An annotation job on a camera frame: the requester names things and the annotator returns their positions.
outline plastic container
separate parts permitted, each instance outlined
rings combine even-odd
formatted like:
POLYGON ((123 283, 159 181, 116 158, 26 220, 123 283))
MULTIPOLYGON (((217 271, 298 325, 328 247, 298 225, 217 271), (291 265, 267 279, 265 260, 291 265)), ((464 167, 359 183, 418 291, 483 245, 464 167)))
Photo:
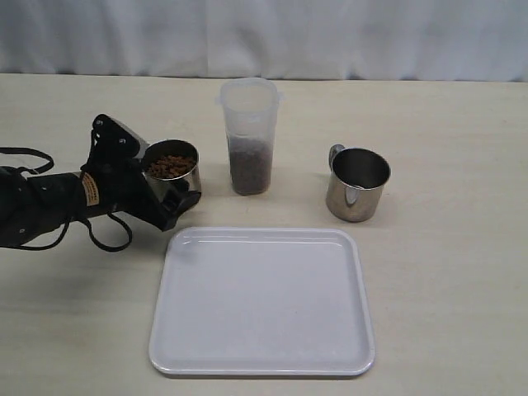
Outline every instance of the plastic container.
POLYGON ((264 78, 238 78, 220 88, 233 189, 260 194, 271 182, 279 93, 264 78))

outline beige table surface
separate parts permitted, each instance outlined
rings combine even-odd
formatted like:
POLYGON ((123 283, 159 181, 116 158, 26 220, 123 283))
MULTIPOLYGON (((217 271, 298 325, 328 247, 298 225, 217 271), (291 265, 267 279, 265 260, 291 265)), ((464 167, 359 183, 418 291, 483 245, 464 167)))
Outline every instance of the beige table surface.
MULTIPOLYGON (((174 231, 127 217, 135 236, 121 253, 98 250, 78 225, 51 251, 0 250, 0 394, 526 394, 528 84, 277 82, 271 189, 240 197, 215 105, 221 83, 2 75, 1 145, 43 150, 55 172, 73 172, 105 112, 146 140, 199 149, 204 196, 177 229, 345 230, 370 300, 372 370, 355 380, 164 378, 148 340, 174 231), (343 223, 324 205, 334 143, 374 149, 392 166, 366 223, 343 223)), ((120 241, 106 219, 95 223, 101 239, 120 241)))

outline stainless steel mug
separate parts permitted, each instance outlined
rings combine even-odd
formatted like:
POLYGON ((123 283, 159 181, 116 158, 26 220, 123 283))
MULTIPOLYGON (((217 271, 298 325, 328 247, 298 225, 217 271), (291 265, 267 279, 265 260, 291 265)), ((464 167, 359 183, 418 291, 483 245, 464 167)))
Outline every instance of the stainless steel mug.
POLYGON ((360 222, 370 219, 390 178, 390 166, 378 154, 364 148, 330 148, 332 175, 327 207, 339 219, 360 222))
POLYGON ((196 150, 195 146, 184 140, 171 139, 151 144, 143 156, 143 169, 146 171, 151 163, 167 155, 191 157, 196 161, 196 165, 185 175, 172 179, 159 179, 145 172, 147 183, 153 189, 159 201, 163 202, 167 195, 172 193, 201 192, 200 173, 198 171, 198 150, 196 150))

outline mug handle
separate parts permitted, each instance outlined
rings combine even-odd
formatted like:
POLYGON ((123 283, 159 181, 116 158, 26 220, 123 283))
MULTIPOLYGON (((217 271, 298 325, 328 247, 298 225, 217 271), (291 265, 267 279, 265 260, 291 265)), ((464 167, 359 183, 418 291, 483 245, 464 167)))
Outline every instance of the mug handle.
POLYGON ((336 155, 338 155, 344 149, 345 149, 345 146, 343 146, 342 144, 334 144, 330 148, 330 152, 328 153, 328 166, 330 167, 331 170, 332 170, 333 159, 336 157, 336 155))

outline black strap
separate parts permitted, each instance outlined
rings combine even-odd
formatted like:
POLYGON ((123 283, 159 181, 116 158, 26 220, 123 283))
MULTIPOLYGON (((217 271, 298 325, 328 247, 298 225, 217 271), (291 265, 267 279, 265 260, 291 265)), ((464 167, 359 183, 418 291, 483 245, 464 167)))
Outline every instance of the black strap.
POLYGON ((132 230, 130 229, 129 225, 125 223, 122 219, 117 217, 116 215, 112 214, 111 212, 106 214, 110 219, 114 220, 116 223, 120 224, 121 227, 126 231, 126 235, 128 236, 128 241, 120 246, 109 246, 105 245, 101 241, 97 240, 95 235, 93 234, 92 230, 92 223, 90 223, 90 220, 88 219, 80 219, 79 221, 86 225, 88 229, 88 234, 90 235, 90 239, 92 242, 100 249, 104 250, 105 252, 120 252, 121 250, 125 250, 131 243, 132 243, 132 230))
POLYGON ((28 167, 19 167, 17 171, 19 173, 22 172, 29 172, 34 175, 39 175, 44 172, 48 172, 53 166, 54 161, 52 157, 46 153, 42 153, 39 150, 35 150, 34 148, 27 148, 27 147, 0 147, 0 153, 1 154, 7 154, 7 155, 31 155, 32 157, 38 157, 47 160, 48 162, 41 167, 36 167, 34 169, 29 169, 28 167))

